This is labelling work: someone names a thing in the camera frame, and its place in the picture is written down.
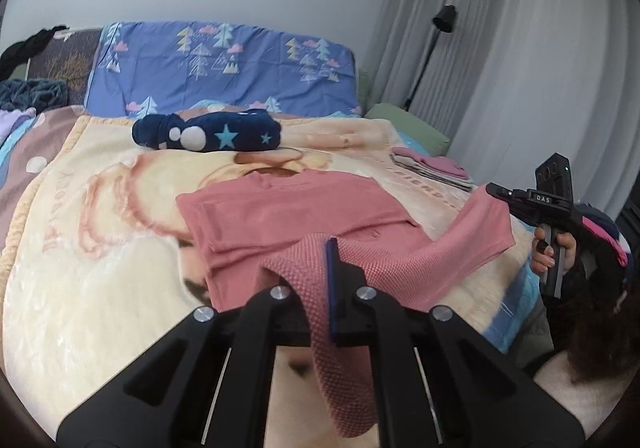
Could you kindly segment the right hand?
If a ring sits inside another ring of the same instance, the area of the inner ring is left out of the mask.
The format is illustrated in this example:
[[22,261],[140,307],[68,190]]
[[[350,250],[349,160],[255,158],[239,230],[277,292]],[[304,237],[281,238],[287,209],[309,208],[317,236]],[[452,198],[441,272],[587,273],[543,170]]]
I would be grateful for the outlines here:
[[[584,275],[582,263],[577,257],[577,242],[570,233],[561,233],[556,236],[558,245],[565,249],[564,269],[570,277],[578,279]],[[549,269],[556,264],[554,259],[554,249],[551,243],[546,240],[546,233],[542,227],[534,230],[532,242],[532,252],[530,253],[530,269],[540,278],[547,276]]]

